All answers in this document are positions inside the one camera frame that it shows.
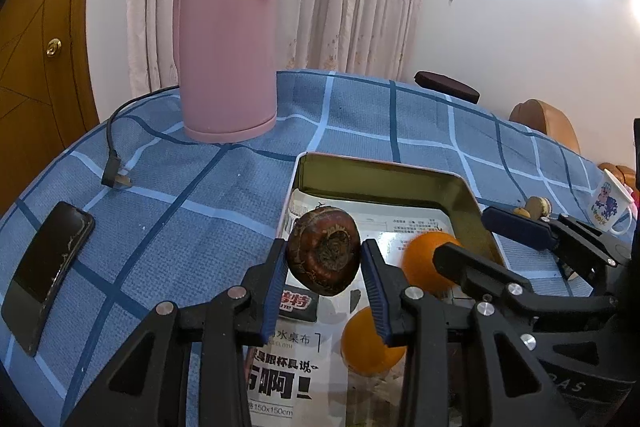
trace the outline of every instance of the kettle handle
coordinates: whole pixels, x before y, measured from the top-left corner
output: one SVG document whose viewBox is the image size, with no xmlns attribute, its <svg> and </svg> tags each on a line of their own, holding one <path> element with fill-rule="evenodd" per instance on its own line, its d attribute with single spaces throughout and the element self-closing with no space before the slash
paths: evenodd
<svg viewBox="0 0 640 427">
<path fill-rule="evenodd" d="M 174 64 L 175 71 L 178 76 L 178 85 L 180 85 L 180 0 L 174 0 L 174 13 L 173 13 L 173 21 L 172 21 L 172 37 L 173 37 L 173 45 L 174 45 Z"/>
</svg>

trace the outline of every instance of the chair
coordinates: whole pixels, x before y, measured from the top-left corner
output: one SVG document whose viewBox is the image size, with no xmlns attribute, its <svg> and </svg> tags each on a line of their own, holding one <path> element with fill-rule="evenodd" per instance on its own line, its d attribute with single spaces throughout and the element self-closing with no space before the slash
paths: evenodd
<svg viewBox="0 0 640 427">
<path fill-rule="evenodd" d="M 569 119 L 559 109 L 542 100 L 527 100 L 511 111 L 509 120 L 531 127 L 580 154 L 580 145 Z"/>
</svg>

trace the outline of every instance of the table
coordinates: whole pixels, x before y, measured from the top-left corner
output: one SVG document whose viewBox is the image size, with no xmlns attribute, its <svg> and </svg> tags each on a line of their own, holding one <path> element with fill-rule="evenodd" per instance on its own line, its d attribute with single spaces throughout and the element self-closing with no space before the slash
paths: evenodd
<svg viewBox="0 0 640 427">
<path fill-rule="evenodd" d="M 528 196 L 586 219 L 601 172 L 537 131 L 448 95 L 326 71 L 278 73 L 278 121 L 238 144 L 184 134 L 178 90 L 124 110 L 114 143 L 134 186 L 102 187 L 104 126 L 65 150 L 0 220 L 4 295 L 35 230 L 60 200 L 95 217 L 30 359 L 0 321 L 0 360 L 46 427 L 60 425 L 127 335 L 159 301 L 207 301 L 264 260 L 296 156 L 305 151 L 392 160 L 456 172 L 481 206 Z M 631 235 L 625 236 L 631 242 Z M 564 281 L 549 252 L 497 237 L 508 267 L 538 293 L 588 295 Z M 188 422 L 197 423 L 198 346 L 191 357 Z"/>
</svg>

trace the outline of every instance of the smartphone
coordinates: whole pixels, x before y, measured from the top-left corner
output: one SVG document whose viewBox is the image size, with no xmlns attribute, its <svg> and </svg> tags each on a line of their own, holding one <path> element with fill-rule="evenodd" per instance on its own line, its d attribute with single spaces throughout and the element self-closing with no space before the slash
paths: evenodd
<svg viewBox="0 0 640 427">
<path fill-rule="evenodd" d="M 2 303 L 2 318 L 20 347 L 34 357 L 66 272 L 94 229 L 91 214 L 60 201 L 33 236 Z"/>
</svg>

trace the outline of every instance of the kettle base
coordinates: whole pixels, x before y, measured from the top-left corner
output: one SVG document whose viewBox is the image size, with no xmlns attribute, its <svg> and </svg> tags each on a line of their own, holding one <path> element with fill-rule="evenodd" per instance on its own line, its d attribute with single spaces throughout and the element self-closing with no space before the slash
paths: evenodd
<svg viewBox="0 0 640 427">
<path fill-rule="evenodd" d="M 273 129 L 276 125 L 276 115 L 269 120 L 249 129 L 242 129 L 234 132 L 200 132 L 184 126 L 184 133 L 191 139 L 204 143 L 236 143 L 244 140 L 251 140 Z"/>
</svg>

